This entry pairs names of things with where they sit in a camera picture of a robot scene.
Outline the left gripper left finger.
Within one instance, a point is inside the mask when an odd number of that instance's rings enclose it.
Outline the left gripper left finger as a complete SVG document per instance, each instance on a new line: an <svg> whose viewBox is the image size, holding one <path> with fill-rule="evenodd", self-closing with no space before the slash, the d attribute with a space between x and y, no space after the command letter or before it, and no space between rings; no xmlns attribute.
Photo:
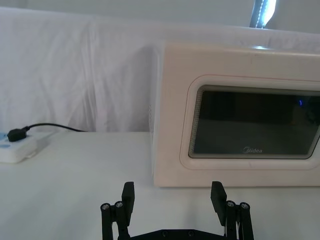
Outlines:
<svg viewBox="0 0 320 240"><path fill-rule="evenodd" d="M114 205L103 203L100 206L101 230L103 240L114 239L113 223L117 224L118 240L129 240L131 238L128 232L128 226L130 225L134 202L134 182L128 181L123 186L120 201L117 201Z"/></svg>

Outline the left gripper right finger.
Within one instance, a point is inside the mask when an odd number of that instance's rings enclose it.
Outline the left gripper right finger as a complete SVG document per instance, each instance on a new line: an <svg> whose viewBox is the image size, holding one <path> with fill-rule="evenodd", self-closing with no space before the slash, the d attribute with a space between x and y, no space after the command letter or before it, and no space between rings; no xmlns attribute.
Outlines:
<svg viewBox="0 0 320 240"><path fill-rule="evenodd" d="M227 200L223 184L213 181L211 184L210 199L221 226L224 227L226 240L253 240L251 207L246 202L236 204Z"/></svg>

